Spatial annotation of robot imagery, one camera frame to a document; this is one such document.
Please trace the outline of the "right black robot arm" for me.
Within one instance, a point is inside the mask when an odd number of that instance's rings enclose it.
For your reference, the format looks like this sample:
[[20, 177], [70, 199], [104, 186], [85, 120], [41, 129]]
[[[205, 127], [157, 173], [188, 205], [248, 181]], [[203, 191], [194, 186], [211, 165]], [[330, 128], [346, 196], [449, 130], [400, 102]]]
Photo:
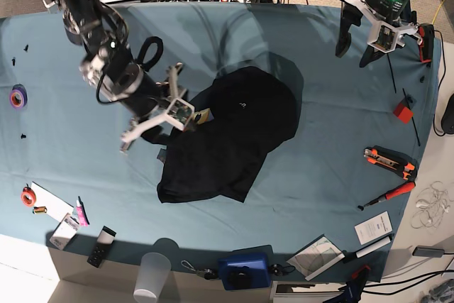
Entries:
[[96, 101], [102, 105], [120, 103], [132, 113], [128, 129], [121, 134], [121, 152], [144, 133], [150, 134], [153, 143], [164, 145], [163, 123], [179, 131], [195, 128], [194, 106], [186, 101], [187, 91], [178, 84], [182, 63], [168, 67], [162, 82], [155, 82], [147, 73], [164, 52], [161, 38], [146, 38], [134, 56], [126, 20], [101, 0], [43, 3], [48, 9], [62, 11], [68, 39], [85, 49], [79, 70], [84, 81], [95, 88]]

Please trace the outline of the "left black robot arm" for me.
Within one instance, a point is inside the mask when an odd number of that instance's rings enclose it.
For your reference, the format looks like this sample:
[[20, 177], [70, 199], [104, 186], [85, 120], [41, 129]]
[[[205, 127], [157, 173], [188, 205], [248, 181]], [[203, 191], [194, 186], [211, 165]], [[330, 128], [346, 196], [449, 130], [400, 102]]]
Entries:
[[411, 10], [410, 0], [339, 0], [342, 2], [336, 57], [343, 57], [352, 42], [350, 27], [361, 25], [364, 18], [371, 24], [367, 47], [360, 66], [365, 67], [398, 48], [405, 46], [404, 38], [414, 39], [422, 63], [432, 61], [434, 28], [419, 24]]

